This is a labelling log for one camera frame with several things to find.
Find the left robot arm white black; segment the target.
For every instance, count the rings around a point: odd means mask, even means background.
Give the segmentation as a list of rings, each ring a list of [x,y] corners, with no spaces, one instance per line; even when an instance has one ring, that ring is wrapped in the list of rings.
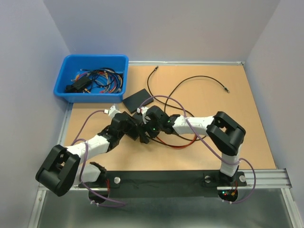
[[[126,112],[108,114],[111,123],[89,140],[64,147],[55,145],[43,161],[35,179],[57,196],[66,194],[73,185],[80,182],[80,164],[85,160],[114,149],[127,135],[133,140],[145,137],[137,119]]]

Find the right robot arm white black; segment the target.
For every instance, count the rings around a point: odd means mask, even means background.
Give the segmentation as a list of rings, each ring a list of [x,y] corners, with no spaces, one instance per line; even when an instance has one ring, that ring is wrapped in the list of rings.
[[[239,152],[246,130],[225,112],[218,111],[214,116],[186,117],[180,114],[168,116],[157,106],[137,108],[136,113],[142,118],[145,131],[151,138],[159,132],[165,134],[193,134],[201,139],[209,137],[221,152],[219,181],[230,185],[236,179],[239,167]]]

